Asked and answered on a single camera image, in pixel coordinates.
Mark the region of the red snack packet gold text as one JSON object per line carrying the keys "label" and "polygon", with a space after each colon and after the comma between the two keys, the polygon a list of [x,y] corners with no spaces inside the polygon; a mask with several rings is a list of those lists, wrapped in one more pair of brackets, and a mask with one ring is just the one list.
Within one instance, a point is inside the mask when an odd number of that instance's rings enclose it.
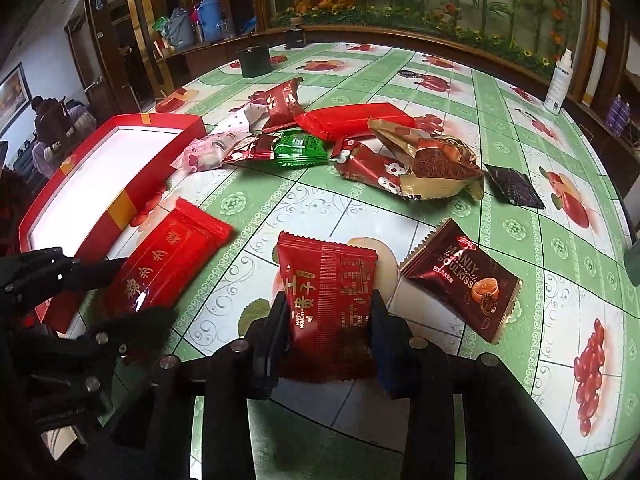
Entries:
{"label": "red snack packet gold text", "polygon": [[283,376],[338,382],[372,375],[367,324],[376,252],[287,232],[279,234],[276,249],[291,310]]}

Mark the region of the gold brown snack bag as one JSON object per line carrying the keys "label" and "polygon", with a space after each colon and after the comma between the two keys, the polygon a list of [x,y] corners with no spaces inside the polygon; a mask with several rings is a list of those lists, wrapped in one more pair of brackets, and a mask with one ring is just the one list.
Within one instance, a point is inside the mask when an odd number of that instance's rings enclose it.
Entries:
{"label": "gold brown snack bag", "polygon": [[484,197],[484,171],[469,146],[455,136],[432,136],[380,118],[370,118],[370,130],[405,168],[399,194],[406,200],[436,200],[462,191],[473,200]]}

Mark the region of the red gift box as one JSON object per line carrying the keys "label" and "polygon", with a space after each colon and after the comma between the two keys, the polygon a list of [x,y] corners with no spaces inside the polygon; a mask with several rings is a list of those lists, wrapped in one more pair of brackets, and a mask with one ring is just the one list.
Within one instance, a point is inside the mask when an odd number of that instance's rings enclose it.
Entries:
{"label": "red gift box", "polygon": [[122,259],[108,260],[107,253],[171,176],[171,163],[203,136],[203,119],[195,115],[116,115],[62,162],[18,227],[20,249],[58,248],[106,278],[85,278],[40,300],[35,311],[43,325],[67,332],[86,291],[110,286],[124,274]]}

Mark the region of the dark red Manly Soulkiss packet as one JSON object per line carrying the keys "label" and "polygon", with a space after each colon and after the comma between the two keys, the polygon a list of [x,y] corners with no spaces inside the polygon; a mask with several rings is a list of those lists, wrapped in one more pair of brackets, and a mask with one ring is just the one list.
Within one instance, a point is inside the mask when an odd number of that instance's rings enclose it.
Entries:
{"label": "dark red Manly Soulkiss packet", "polygon": [[399,272],[496,344],[522,280],[480,248],[454,220],[440,222],[399,265]]}

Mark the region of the long red packet gold characters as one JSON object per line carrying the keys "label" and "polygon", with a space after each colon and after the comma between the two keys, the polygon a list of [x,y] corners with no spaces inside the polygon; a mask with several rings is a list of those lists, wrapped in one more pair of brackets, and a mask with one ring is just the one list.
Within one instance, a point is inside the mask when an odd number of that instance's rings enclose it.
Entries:
{"label": "long red packet gold characters", "polygon": [[152,307],[175,307],[195,275],[227,244],[233,228],[179,198],[174,209],[142,240],[104,292],[109,318]]}

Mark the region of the seated person in background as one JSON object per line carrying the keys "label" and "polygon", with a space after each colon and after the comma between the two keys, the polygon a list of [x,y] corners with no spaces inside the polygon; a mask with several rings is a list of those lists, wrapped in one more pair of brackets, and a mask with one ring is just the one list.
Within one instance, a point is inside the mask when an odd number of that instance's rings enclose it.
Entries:
{"label": "seated person in background", "polygon": [[84,142],[98,122],[84,104],[72,102],[67,107],[56,99],[32,98],[32,109],[36,113],[36,142],[32,148],[32,160],[38,172],[50,179]]}

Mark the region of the dark red small packet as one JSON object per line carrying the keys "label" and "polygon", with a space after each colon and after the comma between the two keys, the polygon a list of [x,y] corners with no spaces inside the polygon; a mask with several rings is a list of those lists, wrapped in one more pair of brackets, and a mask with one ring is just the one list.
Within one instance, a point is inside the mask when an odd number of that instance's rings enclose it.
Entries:
{"label": "dark red small packet", "polygon": [[273,160],[273,145],[278,138],[270,134],[261,133],[257,136],[247,136],[231,149],[224,158],[225,164],[244,162],[244,160]]}

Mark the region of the green snack packet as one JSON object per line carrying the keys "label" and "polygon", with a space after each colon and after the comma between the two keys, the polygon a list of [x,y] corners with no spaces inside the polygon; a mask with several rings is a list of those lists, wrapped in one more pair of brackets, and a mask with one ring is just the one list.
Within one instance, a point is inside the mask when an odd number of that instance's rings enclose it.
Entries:
{"label": "green snack packet", "polygon": [[285,133],[272,144],[273,159],[279,167],[300,168],[326,164],[329,155],[323,141],[310,133]]}

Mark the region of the dark red panda packet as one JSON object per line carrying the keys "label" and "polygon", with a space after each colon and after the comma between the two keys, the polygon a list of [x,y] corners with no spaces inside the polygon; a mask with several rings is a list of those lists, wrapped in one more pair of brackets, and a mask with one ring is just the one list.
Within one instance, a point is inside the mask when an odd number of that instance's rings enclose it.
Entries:
{"label": "dark red panda packet", "polygon": [[357,139],[339,140],[334,145],[330,161],[344,179],[379,188],[406,200],[413,199],[401,183],[401,178],[408,174],[408,168],[393,157],[375,153]]}

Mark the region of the small black packet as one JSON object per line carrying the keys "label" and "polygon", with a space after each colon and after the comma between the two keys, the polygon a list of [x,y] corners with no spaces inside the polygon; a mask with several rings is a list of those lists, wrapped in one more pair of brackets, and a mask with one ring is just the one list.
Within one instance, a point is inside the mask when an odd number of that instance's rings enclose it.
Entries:
{"label": "small black packet", "polygon": [[544,202],[525,174],[508,167],[486,165],[490,186],[509,204],[544,209]]}

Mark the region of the large flat red packet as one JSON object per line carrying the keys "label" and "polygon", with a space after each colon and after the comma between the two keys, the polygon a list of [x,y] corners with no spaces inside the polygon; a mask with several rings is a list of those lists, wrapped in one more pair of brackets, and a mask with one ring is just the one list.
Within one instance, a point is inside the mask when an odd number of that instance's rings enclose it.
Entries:
{"label": "large flat red packet", "polygon": [[349,104],[318,108],[294,116],[299,128],[326,142],[345,136],[372,136],[370,119],[381,119],[404,127],[414,127],[414,118],[390,103]]}

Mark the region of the crumpled red wrapper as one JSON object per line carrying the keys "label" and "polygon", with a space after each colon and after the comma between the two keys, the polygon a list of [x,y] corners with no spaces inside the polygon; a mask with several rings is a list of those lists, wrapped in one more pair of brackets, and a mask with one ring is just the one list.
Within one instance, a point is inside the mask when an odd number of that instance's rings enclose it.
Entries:
{"label": "crumpled red wrapper", "polygon": [[262,126],[263,133],[274,133],[297,125],[296,118],[304,112],[297,95],[302,82],[302,77],[295,77],[269,90],[256,91],[248,98],[250,103],[267,107],[269,118]]}

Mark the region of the small dark jar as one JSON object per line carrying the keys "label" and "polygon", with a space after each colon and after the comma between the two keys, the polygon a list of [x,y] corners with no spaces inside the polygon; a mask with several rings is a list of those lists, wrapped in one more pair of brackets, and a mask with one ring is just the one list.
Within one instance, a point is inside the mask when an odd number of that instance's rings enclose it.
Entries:
{"label": "small dark jar", "polygon": [[294,18],[291,18],[290,26],[285,31],[285,49],[301,49],[306,46],[306,43],[303,19],[300,16],[294,16]]}

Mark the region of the purple bottles on shelf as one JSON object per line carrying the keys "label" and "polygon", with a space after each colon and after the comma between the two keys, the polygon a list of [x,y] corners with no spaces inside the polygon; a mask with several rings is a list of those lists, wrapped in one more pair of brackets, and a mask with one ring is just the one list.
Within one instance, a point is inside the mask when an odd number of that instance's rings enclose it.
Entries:
{"label": "purple bottles on shelf", "polygon": [[612,101],[608,114],[605,117],[605,125],[612,136],[621,136],[630,119],[630,107],[618,94]]}

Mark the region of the framed wall picture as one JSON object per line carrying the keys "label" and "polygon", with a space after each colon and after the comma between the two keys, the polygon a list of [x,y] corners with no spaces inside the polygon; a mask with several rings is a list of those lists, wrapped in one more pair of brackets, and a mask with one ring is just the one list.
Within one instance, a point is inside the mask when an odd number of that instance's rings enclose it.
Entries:
{"label": "framed wall picture", "polygon": [[0,84],[0,136],[12,125],[32,100],[22,63],[18,63]]}

